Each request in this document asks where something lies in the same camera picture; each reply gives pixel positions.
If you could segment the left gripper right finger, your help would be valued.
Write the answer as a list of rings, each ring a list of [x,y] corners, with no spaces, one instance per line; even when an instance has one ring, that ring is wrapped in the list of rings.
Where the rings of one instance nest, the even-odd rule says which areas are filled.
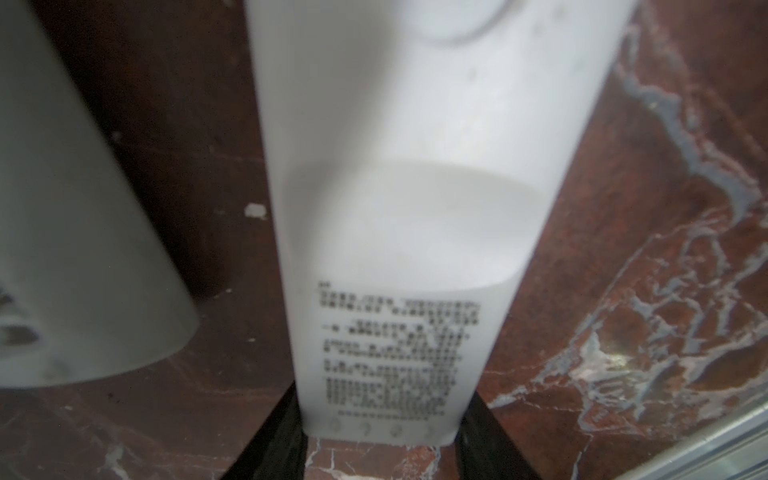
[[[461,480],[540,480],[477,392],[461,420],[455,451]]]

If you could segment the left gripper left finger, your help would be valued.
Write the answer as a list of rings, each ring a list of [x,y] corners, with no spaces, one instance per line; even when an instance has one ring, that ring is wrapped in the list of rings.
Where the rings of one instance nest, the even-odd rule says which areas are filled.
[[[292,383],[221,480],[302,480],[307,446]]]

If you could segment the white remote with coloured buttons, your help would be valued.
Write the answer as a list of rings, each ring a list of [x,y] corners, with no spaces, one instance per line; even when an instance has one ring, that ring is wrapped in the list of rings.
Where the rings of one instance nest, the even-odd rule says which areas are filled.
[[[1,384],[90,381],[181,350],[198,315],[30,5],[1,5]]]

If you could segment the white remote control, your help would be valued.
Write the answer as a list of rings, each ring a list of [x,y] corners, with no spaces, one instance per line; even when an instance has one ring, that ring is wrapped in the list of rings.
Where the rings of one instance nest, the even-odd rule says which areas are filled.
[[[632,1],[248,1],[301,422],[450,444]]]

